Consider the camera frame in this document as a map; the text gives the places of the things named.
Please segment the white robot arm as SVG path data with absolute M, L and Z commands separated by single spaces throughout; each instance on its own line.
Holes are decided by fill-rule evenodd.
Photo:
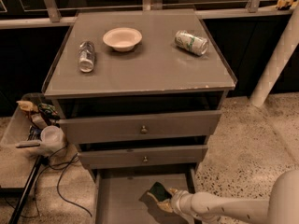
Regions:
M 299 171 L 282 174 L 275 182 L 270 198 L 223 198 L 207 192 L 166 190 L 155 183 L 149 194 L 166 212 L 193 217 L 216 224 L 219 217 L 231 217 L 249 224 L 299 224 Z

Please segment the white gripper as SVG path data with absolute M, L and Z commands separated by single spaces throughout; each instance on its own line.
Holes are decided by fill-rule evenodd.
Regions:
M 157 202 L 158 207 L 167 212 L 179 215 L 187 221 L 188 224 L 194 224 L 193 217 L 191 215 L 191 197 L 192 195 L 187 190 L 169 189 L 171 194 L 174 194 L 171 198 L 162 202 Z

